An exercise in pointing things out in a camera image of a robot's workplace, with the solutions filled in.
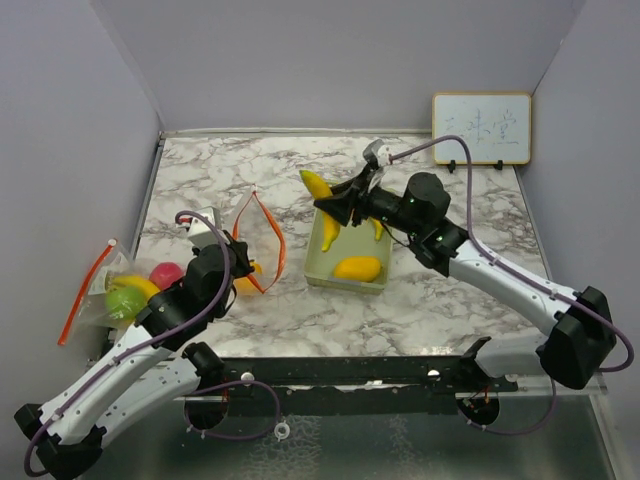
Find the red apple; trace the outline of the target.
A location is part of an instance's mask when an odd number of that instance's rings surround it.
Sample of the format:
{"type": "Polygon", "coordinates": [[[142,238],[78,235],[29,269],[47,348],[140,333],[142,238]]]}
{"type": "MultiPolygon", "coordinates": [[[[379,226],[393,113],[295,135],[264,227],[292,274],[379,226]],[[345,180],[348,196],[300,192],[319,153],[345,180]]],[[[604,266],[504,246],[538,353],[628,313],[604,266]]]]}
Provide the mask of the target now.
{"type": "Polygon", "coordinates": [[[183,268],[174,262],[161,262],[149,274],[149,280],[160,290],[166,290],[184,276],[183,268]]]}

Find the yellow banana bunch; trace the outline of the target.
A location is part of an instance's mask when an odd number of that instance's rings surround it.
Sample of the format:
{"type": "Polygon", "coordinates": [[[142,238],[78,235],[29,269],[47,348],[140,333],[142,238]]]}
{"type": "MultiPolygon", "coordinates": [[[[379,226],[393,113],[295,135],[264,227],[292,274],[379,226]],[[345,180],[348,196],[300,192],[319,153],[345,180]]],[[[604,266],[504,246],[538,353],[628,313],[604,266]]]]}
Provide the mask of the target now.
{"type": "Polygon", "coordinates": [[[152,281],[139,275],[115,276],[111,280],[111,285],[115,287],[134,287],[138,289],[146,299],[160,292],[160,289],[152,281]]]}

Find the clear zip bag red zipper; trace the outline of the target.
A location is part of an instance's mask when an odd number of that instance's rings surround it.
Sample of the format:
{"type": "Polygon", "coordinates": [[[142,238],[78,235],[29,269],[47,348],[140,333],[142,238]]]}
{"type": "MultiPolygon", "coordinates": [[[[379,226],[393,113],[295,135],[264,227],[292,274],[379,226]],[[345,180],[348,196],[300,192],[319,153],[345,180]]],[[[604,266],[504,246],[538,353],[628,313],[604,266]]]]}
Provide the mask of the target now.
{"type": "Polygon", "coordinates": [[[119,288],[112,286],[111,280],[121,275],[139,275],[149,279],[151,270],[159,263],[146,259],[136,262],[120,241],[115,238],[108,240],[79,287],[57,344],[67,345],[74,334],[88,327],[128,328],[135,318],[120,321],[112,320],[108,315],[105,296],[119,288]]]}

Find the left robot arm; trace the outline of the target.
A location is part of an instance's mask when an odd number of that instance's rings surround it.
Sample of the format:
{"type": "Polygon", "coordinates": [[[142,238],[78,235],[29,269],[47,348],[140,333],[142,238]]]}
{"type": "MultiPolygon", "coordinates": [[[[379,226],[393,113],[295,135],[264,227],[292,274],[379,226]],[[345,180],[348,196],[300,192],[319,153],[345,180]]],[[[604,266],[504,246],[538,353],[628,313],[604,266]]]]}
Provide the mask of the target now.
{"type": "Polygon", "coordinates": [[[119,435],[161,405],[192,391],[214,392],[223,361],[193,339],[222,318],[236,278],[252,273],[248,246],[229,239],[201,249],[184,278],[155,294],[136,320],[73,385],[14,415],[29,438],[26,455],[46,474],[75,479],[119,435]]]}

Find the green plastic basket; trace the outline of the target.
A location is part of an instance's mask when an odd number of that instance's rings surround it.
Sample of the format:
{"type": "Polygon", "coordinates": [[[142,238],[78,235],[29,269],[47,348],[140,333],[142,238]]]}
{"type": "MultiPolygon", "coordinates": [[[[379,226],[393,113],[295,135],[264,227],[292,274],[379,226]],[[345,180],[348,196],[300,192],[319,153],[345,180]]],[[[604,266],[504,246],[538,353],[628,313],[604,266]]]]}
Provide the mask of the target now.
{"type": "Polygon", "coordinates": [[[338,238],[328,252],[322,252],[323,218],[316,211],[307,243],[303,273],[309,285],[359,294],[380,295],[388,283],[391,267],[393,241],[383,232],[379,241],[375,240],[375,227],[366,221],[357,227],[342,227],[338,238]],[[374,257],[381,264],[381,271],[371,282],[336,278],[335,267],[350,257],[374,257]]]}

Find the yellow mango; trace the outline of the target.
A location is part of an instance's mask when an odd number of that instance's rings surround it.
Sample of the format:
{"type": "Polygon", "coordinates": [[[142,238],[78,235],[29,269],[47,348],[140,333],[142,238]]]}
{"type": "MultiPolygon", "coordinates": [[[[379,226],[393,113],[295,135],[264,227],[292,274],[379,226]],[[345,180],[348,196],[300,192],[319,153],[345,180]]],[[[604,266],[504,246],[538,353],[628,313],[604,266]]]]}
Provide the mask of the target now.
{"type": "Polygon", "coordinates": [[[340,261],[333,270],[338,279],[370,283],[382,271],[381,261],[373,256],[352,256],[340,261]]]}

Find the green lime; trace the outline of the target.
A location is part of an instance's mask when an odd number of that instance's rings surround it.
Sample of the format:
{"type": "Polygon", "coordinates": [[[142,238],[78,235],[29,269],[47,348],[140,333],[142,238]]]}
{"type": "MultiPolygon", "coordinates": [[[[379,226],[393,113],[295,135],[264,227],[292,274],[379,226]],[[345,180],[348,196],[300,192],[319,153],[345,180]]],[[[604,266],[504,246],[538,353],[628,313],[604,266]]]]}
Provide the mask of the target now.
{"type": "Polygon", "coordinates": [[[112,320],[131,320],[145,307],[144,294],[134,286],[124,286],[109,291],[105,306],[112,320]]]}

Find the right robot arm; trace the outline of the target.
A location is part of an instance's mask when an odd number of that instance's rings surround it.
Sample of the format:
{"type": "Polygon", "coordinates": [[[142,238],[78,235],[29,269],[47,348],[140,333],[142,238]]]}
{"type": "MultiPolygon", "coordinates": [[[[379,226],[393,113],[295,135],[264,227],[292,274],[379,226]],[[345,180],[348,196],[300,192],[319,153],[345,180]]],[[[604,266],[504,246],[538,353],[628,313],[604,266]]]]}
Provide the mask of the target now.
{"type": "Polygon", "coordinates": [[[586,386],[616,344],[601,291],[555,284],[491,252],[447,218],[450,196],[434,174],[412,175],[402,195],[372,185],[373,178],[365,170],[314,205],[343,226],[373,218],[405,233],[424,267],[484,291],[537,329],[528,337],[477,340],[460,358],[467,389],[481,391],[505,375],[537,374],[574,390],[586,386]]]}

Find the orange bell pepper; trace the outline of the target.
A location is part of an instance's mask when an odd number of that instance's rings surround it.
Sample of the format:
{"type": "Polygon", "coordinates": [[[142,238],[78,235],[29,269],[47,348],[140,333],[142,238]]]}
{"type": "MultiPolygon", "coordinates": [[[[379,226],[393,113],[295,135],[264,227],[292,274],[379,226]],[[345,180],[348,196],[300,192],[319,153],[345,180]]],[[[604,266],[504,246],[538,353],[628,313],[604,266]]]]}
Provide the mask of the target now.
{"type": "Polygon", "coordinates": [[[250,265],[254,268],[254,271],[246,277],[236,278],[233,282],[238,295],[249,296],[263,293],[260,284],[263,278],[262,267],[254,260],[250,261],[250,265]]]}

